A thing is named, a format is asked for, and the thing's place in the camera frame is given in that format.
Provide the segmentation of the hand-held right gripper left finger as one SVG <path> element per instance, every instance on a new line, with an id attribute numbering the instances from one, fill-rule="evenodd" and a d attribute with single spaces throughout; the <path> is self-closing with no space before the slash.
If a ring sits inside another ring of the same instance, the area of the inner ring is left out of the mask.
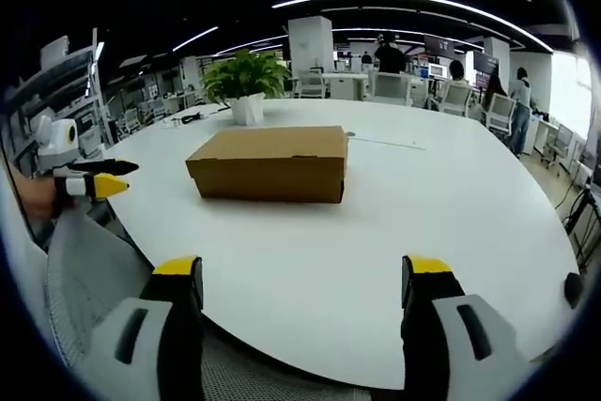
<path id="1" fill-rule="evenodd" d="M 91 335 L 86 383 L 99 400 L 202 400 L 203 262 L 154 269 Z"/>

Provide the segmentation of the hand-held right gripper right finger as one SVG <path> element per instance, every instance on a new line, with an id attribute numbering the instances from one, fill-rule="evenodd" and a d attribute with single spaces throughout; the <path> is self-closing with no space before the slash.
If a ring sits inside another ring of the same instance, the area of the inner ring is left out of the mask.
<path id="1" fill-rule="evenodd" d="M 407 400 L 508 400 L 531 372 L 512 325 L 442 260 L 405 255 L 401 301 Z"/>

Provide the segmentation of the person's left hand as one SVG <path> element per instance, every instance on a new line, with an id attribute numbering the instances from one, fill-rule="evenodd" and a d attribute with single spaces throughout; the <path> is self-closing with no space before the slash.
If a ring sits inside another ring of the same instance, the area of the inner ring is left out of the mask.
<path id="1" fill-rule="evenodd" d="M 56 190 L 52 177 L 28 178 L 13 166 L 9 167 L 16 193 L 21 198 L 25 214 L 29 218 L 51 220 L 75 206 L 72 197 L 63 197 Z"/>

